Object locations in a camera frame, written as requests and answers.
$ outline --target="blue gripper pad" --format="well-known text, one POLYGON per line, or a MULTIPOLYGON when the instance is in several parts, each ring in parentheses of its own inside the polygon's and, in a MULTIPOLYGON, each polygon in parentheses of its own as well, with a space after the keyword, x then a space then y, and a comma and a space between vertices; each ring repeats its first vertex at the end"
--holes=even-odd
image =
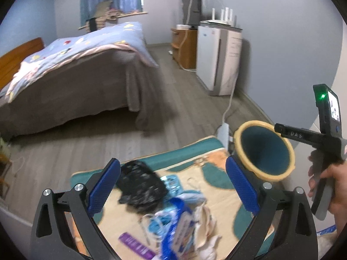
POLYGON ((257 215, 260 210, 257 192, 231 156, 227 158, 225 170, 245 209, 257 215))
POLYGON ((115 159, 99 179, 89 194, 88 212, 90 216, 101 212, 105 202, 110 195, 120 176, 120 163, 115 159))

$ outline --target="wooden headboard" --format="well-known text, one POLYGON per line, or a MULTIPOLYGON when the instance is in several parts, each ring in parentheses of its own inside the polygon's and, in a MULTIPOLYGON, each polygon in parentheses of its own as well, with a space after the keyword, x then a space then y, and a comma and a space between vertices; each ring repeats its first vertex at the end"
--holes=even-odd
POLYGON ((0 57, 0 89, 5 87, 20 68, 20 63, 33 53, 44 48, 41 38, 36 38, 14 48, 0 57))

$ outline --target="television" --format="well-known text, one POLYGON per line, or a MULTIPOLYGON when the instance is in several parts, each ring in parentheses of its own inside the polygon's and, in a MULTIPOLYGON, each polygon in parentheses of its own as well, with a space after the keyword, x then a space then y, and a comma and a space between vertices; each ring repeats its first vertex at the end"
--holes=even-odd
POLYGON ((197 27, 202 20, 202 1, 201 0, 182 0, 183 9, 183 24, 187 24, 193 27, 197 27), (188 15, 190 1, 192 5, 190 7, 190 15, 188 15))

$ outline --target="blue quilt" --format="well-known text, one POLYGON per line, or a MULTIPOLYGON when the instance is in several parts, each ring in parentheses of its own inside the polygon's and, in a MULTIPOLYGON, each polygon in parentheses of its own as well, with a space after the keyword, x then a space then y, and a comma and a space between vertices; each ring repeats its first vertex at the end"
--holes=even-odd
POLYGON ((7 100, 13 101, 23 89, 44 76, 50 68, 94 48, 101 48, 97 52, 102 51, 102 48, 132 49, 139 54, 144 64, 158 67, 146 49, 141 23, 125 22, 83 36, 57 39, 43 50, 28 56, 10 84, 6 93, 7 100))

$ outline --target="gray bed skirt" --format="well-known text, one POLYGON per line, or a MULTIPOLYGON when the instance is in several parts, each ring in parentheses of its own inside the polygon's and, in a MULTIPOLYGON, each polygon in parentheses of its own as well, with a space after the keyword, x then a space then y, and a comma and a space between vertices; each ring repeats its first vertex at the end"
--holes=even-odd
POLYGON ((136 127, 147 130, 158 95, 157 68, 132 51, 106 50, 46 74, 10 104, 0 99, 0 134, 32 134, 102 111, 128 106, 139 112, 136 127))

